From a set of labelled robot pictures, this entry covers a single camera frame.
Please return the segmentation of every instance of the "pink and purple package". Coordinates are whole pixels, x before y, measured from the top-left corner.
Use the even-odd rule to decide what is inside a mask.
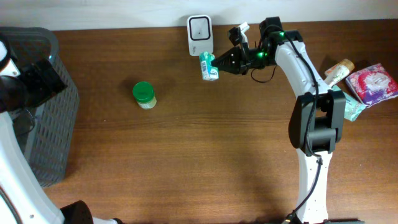
[[[380,63],[354,72],[346,83],[367,107],[398,96],[396,81]]]

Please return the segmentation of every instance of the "jar with green lid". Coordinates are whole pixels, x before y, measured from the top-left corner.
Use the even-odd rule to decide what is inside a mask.
[[[155,91],[150,83],[139,82],[132,89],[132,94],[138,105],[147,110],[156,105]]]

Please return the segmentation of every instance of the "plastic crate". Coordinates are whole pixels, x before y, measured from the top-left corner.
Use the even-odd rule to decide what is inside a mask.
[[[43,28],[0,27],[0,33],[8,38],[18,59],[17,66],[24,67],[47,58],[68,86],[38,108],[29,110],[35,117],[34,126],[29,119],[19,118],[22,117],[20,113],[13,117],[14,130],[33,128],[17,140],[40,185],[56,184],[63,180],[67,167],[79,105],[77,88],[58,56],[58,40],[52,32]]]

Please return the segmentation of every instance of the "green lid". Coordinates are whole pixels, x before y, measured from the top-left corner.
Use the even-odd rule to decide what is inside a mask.
[[[139,103],[148,103],[155,97],[154,88],[147,82],[137,83],[132,89],[132,94]]]

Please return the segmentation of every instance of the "white wall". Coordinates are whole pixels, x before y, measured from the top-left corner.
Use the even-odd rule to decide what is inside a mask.
[[[398,0],[0,0],[0,26],[50,30],[184,26],[207,14],[213,24],[398,18]]]

